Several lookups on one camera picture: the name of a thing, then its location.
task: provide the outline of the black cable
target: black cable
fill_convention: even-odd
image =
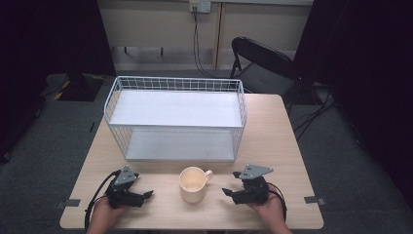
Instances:
[[[304,130],[301,132],[301,134],[296,138],[297,140],[299,140],[301,138],[301,136],[306,132],[306,130],[310,127],[310,125],[313,123],[313,121],[321,115],[321,113],[323,113],[324,111],[328,110],[329,108],[331,108],[332,106],[334,106],[335,102],[330,103],[327,107],[326,104],[328,102],[328,99],[330,98],[332,93],[332,89],[330,89],[328,91],[327,97],[325,98],[325,101],[322,103],[321,107],[316,110],[315,112],[313,112],[312,114],[307,114],[309,115],[308,119],[305,120],[303,123],[301,123],[298,127],[296,127],[293,131],[294,133],[301,129],[304,125],[307,124],[307,126],[304,128]],[[300,116],[299,118],[295,119],[294,121],[297,121],[298,119],[301,119],[302,117],[304,117],[306,115]]]
[[[94,207],[94,203],[95,203],[97,200],[105,197],[105,196],[102,196],[102,197],[99,197],[99,198],[96,199],[96,197],[97,197],[97,195],[99,194],[101,188],[103,187],[103,185],[107,182],[107,180],[108,180],[111,176],[118,176],[120,173],[121,173],[121,170],[118,170],[118,171],[113,172],[113,173],[111,173],[110,175],[108,175],[107,178],[103,181],[103,183],[99,186],[99,188],[98,188],[97,191],[95,192],[94,197],[93,197],[93,198],[91,199],[91,201],[89,202],[88,208],[85,210],[85,212],[86,212],[86,213],[85,213],[85,232],[88,231],[89,224],[90,224],[90,222],[91,222],[91,213],[92,213],[92,208]]]
[[[61,83],[61,85],[57,86],[57,88],[55,88],[54,90],[48,92],[47,94],[42,95],[42,98],[45,98],[45,97],[51,95],[52,93],[56,92],[57,90],[61,89],[61,88],[63,87],[63,85],[66,83],[67,78],[68,78],[68,76],[67,76],[67,74],[66,74],[66,76],[64,77],[64,80],[63,80],[63,82]]]
[[[194,58],[195,58],[195,65],[197,69],[205,76],[209,78],[228,78],[228,77],[218,77],[208,73],[204,70],[203,65],[200,59],[200,44],[199,44],[199,37],[198,37],[198,9],[196,7],[192,8],[194,14],[194,21],[195,21],[195,32],[194,32]]]
[[[287,208],[286,208],[285,199],[283,198],[283,195],[282,195],[282,191],[278,187],[276,187],[273,183],[271,183],[271,182],[267,182],[267,183],[273,185],[277,189],[278,192],[273,191],[271,189],[268,192],[270,192],[270,193],[276,195],[278,198],[280,198],[280,201],[282,202],[282,215],[283,215],[284,220],[286,220]]]

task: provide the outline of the black chair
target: black chair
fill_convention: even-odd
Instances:
[[[246,93],[280,95],[289,114],[300,83],[293,61],[285,54],[246,37],[235,38],[232,48],[235,61],[231,78],[240,79]],[[250,61],[244,69],[240,57]]]

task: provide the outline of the mug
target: mug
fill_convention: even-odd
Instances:
[[[197,167],[186,168],[179,176],[180,195],[189,203],[197,203],[206,196],[206,185],[213,177],[213,172],[204,172]]]

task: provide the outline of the metal bracket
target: metal bracket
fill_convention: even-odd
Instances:
[[[319,206],[324,206],[327,204],[327,202],[325,201],[325,199],[323,198],[317,198],[316,196],[312,196],[312,197],[305,197],[304,201],[306,201],[306,204],[310,204],[310,203],[317,203],[319,204]]]
[[[79,207],[80,199],[67,199],[64,202],[57,202],[55,209],[64,209],[65,207]]]
[[[273,171],[274,169],[272,168],[247,164],[240,174],[240,179],[255,179],[257,177],[271,173]]]

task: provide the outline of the wire basket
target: wire basket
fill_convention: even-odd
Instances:
[[[234,161],[246,122],[243,83],[120,76],[104,117],[127,160]]]

